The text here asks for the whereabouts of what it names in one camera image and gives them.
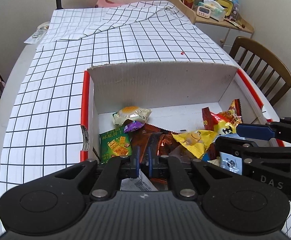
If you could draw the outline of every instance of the purple candy wrapper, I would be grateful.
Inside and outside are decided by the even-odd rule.
[[[133,132],[135,130],[138,130],[140,129],[141,127],[143,127],[144,124],[141,123],[141,122],[138,122],[138,121],[133,121],[129,124],[127,124],[125,127],[124,127],[124,133],[127,133],[127,132]]]

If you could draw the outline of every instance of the white cardboard box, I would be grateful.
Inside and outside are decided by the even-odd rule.
[[[87,71],[81,125],[88,130],[86,149],[89,148],[90,158],[95,159],[91,146],[100,153],[99,134],[115,128],[112,114],[125,106],[152,109],[148,123],[175,132],[203,129],[202,108],[208,106],[214,113],[225,111],[236,98],[240,99],[245,123],[279,120],[249,76],[235,66],[133,62],[96,66]]]

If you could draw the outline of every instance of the chair backrest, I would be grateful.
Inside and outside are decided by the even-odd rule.
[[[252,52],[252,56],[248,60],[247,64],[243,68],[245,72],[249,69],[253,59],[255,56],[259,57],[260,59],[258,62],[255,64],[254,68],[251,70],[251,72],[248,74],[250,78],[253,77],[255,72],[257,71],[258,67],[260,66],[260,63],[262,61],[265,61],[266,65],[265,67],[261,70],[261,72],[258,74],[257,78],[253,80],[255,84],[260,88],[262,91],[264,87],[267,85],[269,82],[270,78],[273,76],[274,72],[278,73],[277,79],[272,83],[272,85],[267,89],[267,91],[264,93],[264,95],[267,97],[270,92],[273,90],[273,88],[276,86],[276,84],[279,82],[279,80],[282,78],[285,82],[285,84],[279,89],[279,91],[269,100],[270,104],[273,106],[275,105],[276,102],[282,98],[282,96],[291,88],[291,73],[287,69],[287,67],[281,62],[281,60],[278,59],[277,56],[275,56],[271,51],[269,51],[266,47],[258,43],[257,41],[254,41],[250,38],[246,37],[236,37],[233,46],[230,51],[230,57],[233,59],[235,58],[238,50],[240,47],[243,47],[245,50],[241,56],[241,58],[238,61],[238,64],[241,66],[244,58],[247,55],[247,52],[250,51]],[[261,85],[258,85],[258,82],[266,72],[268,67],[272,68],[272,71],[269,73],[269,75],[266,77],[266,79],[263,81]]]

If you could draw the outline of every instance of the green snack package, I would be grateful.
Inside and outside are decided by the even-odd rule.
[[[129,135],[123,130],[124,126],[100,134],[102,163],[114,156],[132,154]]]

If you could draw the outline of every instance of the white checkered tablecloth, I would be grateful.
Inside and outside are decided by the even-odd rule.
[[[78,163],[84,71],[139,61],[233,65],[218,45],[167,1],[54,11],[9,119],[0,195]],[[291,237],[291,214],[283,230]]]

